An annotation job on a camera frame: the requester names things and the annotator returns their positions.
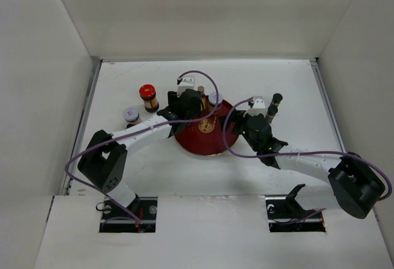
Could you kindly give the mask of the yellow label oil bottle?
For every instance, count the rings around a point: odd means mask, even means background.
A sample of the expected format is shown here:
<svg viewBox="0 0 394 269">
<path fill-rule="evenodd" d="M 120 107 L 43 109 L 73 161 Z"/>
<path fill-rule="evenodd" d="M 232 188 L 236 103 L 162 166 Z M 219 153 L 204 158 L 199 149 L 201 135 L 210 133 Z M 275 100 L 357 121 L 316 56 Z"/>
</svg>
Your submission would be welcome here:
<svg viewBox="0 0 394 269">
<path fill-rule="evenodd" d="M 206 109 L 206 95 L 205 95 L 205 89 L 203 86 L 198 86 L 197 91 L 200 93 L 200 105 L 201 105 L 201 111 L 204 112 Z"/>
</svg>

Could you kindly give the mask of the white lid sauce jar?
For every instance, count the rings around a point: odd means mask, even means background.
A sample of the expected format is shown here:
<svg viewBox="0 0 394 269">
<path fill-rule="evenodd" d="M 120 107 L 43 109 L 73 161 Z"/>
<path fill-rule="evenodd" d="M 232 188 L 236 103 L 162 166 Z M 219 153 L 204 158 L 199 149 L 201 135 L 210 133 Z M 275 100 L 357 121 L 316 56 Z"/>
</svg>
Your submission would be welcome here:
<svg viewBox="0 0 394 269">
<path fill-rule="evenodd" d="M 223 97 L 221 93 L 212 92 L 208 96 L 208 111 L 213 115 L 219 115 L 222 107 Z"/>
<path fill-rule="evenodd" d="M 126 128 L 137 125 L 140 122 L 139 111 L 133 107 L 126 108 L 123 111 L 123 118 L 126 121 Z"/>
</svg>

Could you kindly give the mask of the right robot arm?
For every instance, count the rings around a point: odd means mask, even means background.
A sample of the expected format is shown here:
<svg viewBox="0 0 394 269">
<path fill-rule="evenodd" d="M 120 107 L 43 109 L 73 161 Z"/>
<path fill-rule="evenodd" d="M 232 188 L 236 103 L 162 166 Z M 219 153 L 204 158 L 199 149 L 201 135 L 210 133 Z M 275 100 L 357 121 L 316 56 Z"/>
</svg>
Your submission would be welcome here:
<svg viewBox="0 0 394 269">
<path fill-rule="evenodd" d="M 355 153 L 338 151 L 302 151 L 274 138 L 263 114 L 251 115 L 230 110 L 222 129 L 233 124 L 232 133 L 242 135 L 255 152 L 255 158 L 278 170 L 294 171 L 320 180 L 321 186 L 299 184 L 286 195 L 285 208 L 293 217 L 323 209 L 342 209 L 364 219 L 375 203 L 387 199 L 393 191 L 386 175 Z"/>
</svg>

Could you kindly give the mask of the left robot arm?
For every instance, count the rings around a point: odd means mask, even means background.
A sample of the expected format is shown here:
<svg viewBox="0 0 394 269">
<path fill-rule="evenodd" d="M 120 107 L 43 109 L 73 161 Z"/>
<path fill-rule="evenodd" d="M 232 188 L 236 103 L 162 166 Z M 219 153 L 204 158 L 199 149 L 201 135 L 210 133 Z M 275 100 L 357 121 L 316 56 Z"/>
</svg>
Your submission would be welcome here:
<svg viewBox="0 0 394 269">
<path fill-rule="evenodd" d="M 132 137 L 111 142 L 82 155 L 78 162 L 80 173 L 101 193 L 118 203 L 116 209 L 123 218 L 135 217 L 139 204 L 138 195 L 123 180 L 127 157 L 152 143 L 168 139 L 185 130 L 190 123 L 178 121 L 189 121 L 202 115 L 201 97 L 199 91 L 186 89 L 179 97 L 172 97 L 167 107 L 146 121 L 112 134 L 100 130 L 91 138 L 88 148 L 122 135 L 133 134 Z"/>
</svg>

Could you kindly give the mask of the black cap pepper shaker near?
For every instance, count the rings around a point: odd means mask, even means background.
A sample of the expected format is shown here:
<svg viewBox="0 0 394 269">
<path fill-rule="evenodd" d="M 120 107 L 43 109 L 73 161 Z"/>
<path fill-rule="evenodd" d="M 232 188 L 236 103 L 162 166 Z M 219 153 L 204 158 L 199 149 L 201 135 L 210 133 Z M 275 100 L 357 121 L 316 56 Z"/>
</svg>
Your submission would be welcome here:
<svg viewBox="0 0 394 269">
<path fill-rule="evenodd" d="M 277 113 L 278 113 L 278 107 L 276 105 L 270 105 L 265 115 L 265 119 L 267 120 L 267 123 L 270 124 L 275 118 Z"/>
</svg>

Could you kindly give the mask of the black cap pepper shaker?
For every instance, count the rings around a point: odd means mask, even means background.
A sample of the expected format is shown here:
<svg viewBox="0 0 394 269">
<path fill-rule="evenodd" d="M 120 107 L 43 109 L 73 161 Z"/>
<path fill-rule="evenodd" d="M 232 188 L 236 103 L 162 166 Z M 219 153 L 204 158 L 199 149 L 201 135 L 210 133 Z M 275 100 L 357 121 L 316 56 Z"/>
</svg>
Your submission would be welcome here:
<svg viewBox="0 0 394 269">
<path fill-rule="evenodd" d="M 278 107 L 276 105 L 270 105 L 265 115 L 265 119 L 267 120 L 267 123 L 270 124 L 275 118 L 277 113 L 278 113 Z"/>
<path fill-rule="evenodd" d="M 275 93 L 271 99 L 271 105 L 278 107 L 283 100 L 283 96 L 280 93 Z"/>
</svg>

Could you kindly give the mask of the black cap pepper shaker far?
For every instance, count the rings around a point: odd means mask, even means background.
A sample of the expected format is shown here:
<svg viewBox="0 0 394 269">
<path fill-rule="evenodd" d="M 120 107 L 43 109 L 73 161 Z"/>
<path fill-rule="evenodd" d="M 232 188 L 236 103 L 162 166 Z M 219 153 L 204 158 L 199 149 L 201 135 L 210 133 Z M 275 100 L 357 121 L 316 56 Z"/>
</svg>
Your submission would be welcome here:
<svg viewBox="0 0 394 269">
<path fill-rule="evenodd" d="M 283 96 L 280 93 L 275 93 L 271 99 L 271 105 L 278 107 L 283 100 Z"/>
</svg>

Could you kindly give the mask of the red round tray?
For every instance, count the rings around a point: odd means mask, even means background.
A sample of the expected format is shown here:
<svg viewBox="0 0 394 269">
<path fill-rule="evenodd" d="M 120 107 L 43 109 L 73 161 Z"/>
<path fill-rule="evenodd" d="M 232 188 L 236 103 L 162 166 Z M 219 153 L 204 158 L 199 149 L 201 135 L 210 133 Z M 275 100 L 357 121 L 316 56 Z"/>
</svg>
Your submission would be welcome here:
<svg viewBox="0 0 394 269">
<path fill-rule="evenodd" d="M 193 122 L 184 131 L 175 135 L 176 141 L 194 155 L 213 156 L 227 151 L 220 121 L 231 108 L 232 105 L 223 100 L 219 114 L 213 114 L 200 122 Z"/>
</svg>

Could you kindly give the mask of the red lid sauce jar back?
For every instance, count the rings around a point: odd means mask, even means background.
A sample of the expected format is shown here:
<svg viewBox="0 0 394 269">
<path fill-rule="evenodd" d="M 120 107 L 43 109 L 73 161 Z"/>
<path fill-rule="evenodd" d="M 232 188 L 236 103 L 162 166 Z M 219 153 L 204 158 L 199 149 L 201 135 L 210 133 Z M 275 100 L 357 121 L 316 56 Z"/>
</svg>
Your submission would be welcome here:
<svg viewBox="0 0 394 269">
<path fill-rule="evenodd" d="M 143 100 L 145 109 L 150 112 L 156 112 L 159 108 L 159 103 L 156 98 L 156 89 L 151 84 L 144 84 L 139 89 L 139 95 Z"/>
</svg>

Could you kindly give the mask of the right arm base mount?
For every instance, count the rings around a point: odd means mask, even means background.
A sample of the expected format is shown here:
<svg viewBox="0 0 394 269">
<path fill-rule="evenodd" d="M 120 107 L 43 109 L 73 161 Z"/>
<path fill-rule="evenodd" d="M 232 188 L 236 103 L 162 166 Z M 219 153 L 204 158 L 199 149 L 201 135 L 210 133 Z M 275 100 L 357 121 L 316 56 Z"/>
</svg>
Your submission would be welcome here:
<svg viewBox="0 0 394 269">
<path fill-rule="evenodd" d="M 268 195 L 265 204 L 271 233 L 326 232 L 324 209 L 305 210 L 297 196 L 305 184 L 296 185 L 288 194 Z"/>
</svg>

